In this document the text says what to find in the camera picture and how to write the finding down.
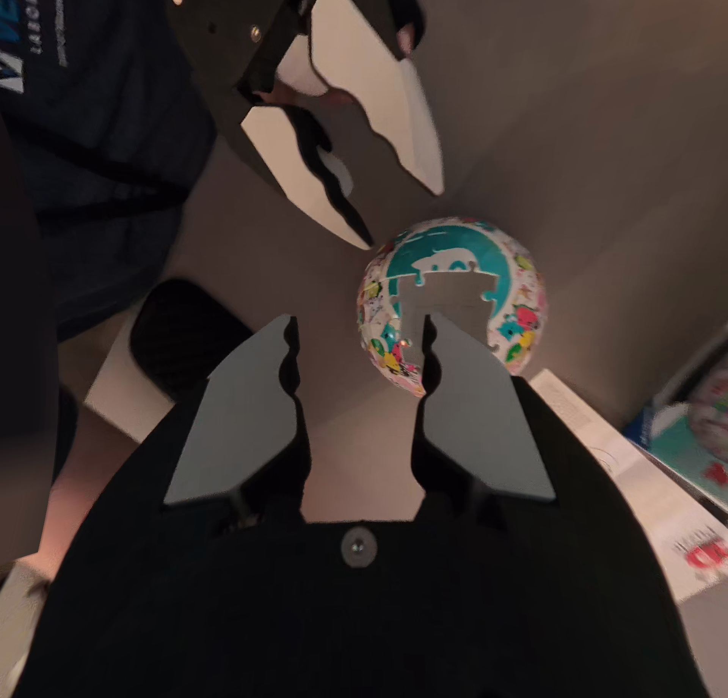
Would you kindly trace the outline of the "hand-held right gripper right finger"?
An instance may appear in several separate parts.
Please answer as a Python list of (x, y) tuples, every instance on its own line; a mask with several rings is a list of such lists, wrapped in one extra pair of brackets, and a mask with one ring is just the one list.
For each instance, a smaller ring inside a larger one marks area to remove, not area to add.
[(514, 380), (497, 357), (441, 313), (424, 317), (422, 353), (411, 469), (424, 501), (473, 517), (494, 497), (555, 503)]

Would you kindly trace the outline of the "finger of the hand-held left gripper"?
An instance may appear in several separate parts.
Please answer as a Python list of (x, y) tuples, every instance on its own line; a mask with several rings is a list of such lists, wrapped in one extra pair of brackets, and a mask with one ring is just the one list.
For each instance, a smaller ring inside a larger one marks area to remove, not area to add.
[(277, 80), (304, 96), (346, 93), (400, 166), (441, 195), (440, 139), (416, 67), (401, 53), (388, 0), (308, 1), (307, 32), (282, 57)]
[(330, 149), (330, 140), (309, 112), (254, 106), (240, 127), (289, 202), (343, 241), (364, 250), (373, 246), (338, 177), (323, 163), (319, 148)]

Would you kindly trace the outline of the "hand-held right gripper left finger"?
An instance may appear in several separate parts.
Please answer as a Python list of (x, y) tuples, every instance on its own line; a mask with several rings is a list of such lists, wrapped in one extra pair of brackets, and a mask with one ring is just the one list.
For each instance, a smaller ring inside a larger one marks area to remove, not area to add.
[(312, 458), (297, 390), (300, 342), (283, 314), (227, 355), (170, 413), (165, 515), (215, 507), (240, 525), (302, 526)]

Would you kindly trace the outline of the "colourful puzzle ball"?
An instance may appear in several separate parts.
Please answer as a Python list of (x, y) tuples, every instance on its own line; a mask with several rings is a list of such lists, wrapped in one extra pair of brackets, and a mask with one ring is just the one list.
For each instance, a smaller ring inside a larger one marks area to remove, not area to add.
[(423, 397), (424, 318), (441, 313), (519, 375), (548, 319), (529, 251), (484, 220), (417, 223), (382, 246), (357, 295), (362, 349), (390, 383)]

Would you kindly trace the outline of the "person's right forearm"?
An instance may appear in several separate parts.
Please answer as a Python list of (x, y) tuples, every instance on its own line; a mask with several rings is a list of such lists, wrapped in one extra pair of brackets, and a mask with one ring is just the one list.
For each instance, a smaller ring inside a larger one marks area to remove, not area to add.
[(138, 447), (130, 435), (82, 407), (70, 454), (50, 492), (37, 569), (53, 579), (80, 525)]

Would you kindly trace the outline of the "puzzle box with ball picture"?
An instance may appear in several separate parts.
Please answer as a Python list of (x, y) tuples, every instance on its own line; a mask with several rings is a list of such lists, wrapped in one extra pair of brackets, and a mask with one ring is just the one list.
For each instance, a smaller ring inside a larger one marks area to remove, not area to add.
[(670, 375), (622, 433), (726, 524), (726, 325)]

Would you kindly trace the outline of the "white chair with black mesh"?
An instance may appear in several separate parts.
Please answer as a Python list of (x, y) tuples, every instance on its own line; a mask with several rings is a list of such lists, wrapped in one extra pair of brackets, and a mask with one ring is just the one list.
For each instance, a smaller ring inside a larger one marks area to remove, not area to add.
[(249, 326), (194, 282), (163, 281), (124, 320), (85, 406), (141, 443), (177, 401), (252, 336)]

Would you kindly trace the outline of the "person's dark shirt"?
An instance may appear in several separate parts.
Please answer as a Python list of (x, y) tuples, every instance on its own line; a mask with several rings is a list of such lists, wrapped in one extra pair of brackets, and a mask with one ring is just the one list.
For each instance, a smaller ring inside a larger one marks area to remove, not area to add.
[(163, 0), (1, 0), (2, 118), (59, 345), (143, 299), (215, 145)]

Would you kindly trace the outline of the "white instruction leaflet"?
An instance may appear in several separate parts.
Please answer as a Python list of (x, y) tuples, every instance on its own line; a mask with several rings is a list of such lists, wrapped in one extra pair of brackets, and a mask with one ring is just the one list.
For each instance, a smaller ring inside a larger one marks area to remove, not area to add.
[(676, 602), (726, 584), (726, 526), (550, 370), (534, 375), (530, 384), (619, 488)]

